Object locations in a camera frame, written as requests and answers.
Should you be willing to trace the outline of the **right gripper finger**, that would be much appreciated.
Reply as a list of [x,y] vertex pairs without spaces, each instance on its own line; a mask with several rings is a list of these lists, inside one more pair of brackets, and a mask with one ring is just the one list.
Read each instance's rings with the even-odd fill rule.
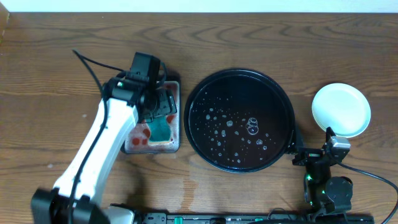
[[334,145],[335,143],[335,138],[336,138],[336,134],[334,133],[334,131],[332,130],[331,127],[327,127],[326,128],[326,141],[324,143],[324,145],[328,145],[328,144],[332,144]]
[[286,154],[298,154],[304,148],[304,141],[301,130],[297,123],[295,123],[294,133],[290,140],[289,145],[287,146],[285,153]]

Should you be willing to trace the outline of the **green scrubbing sponge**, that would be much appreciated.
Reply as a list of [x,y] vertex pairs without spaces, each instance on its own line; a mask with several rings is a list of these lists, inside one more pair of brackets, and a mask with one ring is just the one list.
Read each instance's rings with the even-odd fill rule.
[[147,123],[150,130],[149,140],[152,142],[169,142],[171,138],[170,126],[166,117],[155,118]]

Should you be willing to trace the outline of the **light blue plate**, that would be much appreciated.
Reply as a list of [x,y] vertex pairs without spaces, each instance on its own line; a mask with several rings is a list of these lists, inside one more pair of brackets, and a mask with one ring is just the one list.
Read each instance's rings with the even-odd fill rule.
[[312,115],[322,130],[331,128],[337,136],[353,138],[371,121],[371,107],[355,87],[332,83],[321,88],[312,101]]

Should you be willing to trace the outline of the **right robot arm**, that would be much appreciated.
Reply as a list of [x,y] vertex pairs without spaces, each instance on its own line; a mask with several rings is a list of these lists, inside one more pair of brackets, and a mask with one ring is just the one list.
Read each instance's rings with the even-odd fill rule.
[[304,199],[310,205],[311,219],[318,216],[342,214],[351,210],[353,183],[344,176],[332,176],[331,167],[341,162],[349,153],[351,144],[347,138],[337,136],[326,129],[322,147],[304,146],[300,131],[296,131],[288,153],[293,154],[292,164],[305,168],[303,177]]

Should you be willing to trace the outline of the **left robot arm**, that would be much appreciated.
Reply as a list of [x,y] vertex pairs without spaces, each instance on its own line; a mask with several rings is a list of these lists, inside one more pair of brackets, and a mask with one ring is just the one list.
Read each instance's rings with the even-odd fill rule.
[[119,154],[175,152],[179,147],[180,82],[148,83],[115,77],[85,140],[53,189],[37,189],[34,223],[141,223],[124,204],[101,209],[108,175]]

